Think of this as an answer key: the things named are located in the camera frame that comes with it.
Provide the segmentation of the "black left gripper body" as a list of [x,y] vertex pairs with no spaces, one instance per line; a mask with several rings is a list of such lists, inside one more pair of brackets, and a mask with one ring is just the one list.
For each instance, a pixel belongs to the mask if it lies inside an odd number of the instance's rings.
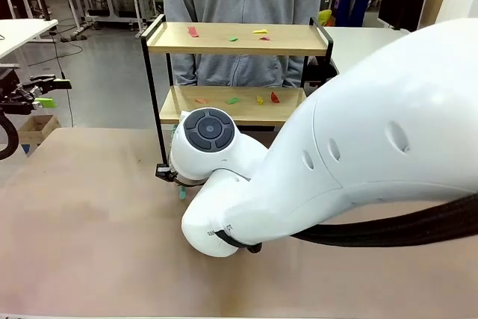
[[13,68],[1,68],[1,114],[30,114],[35,110],[34,82],[22,83]]

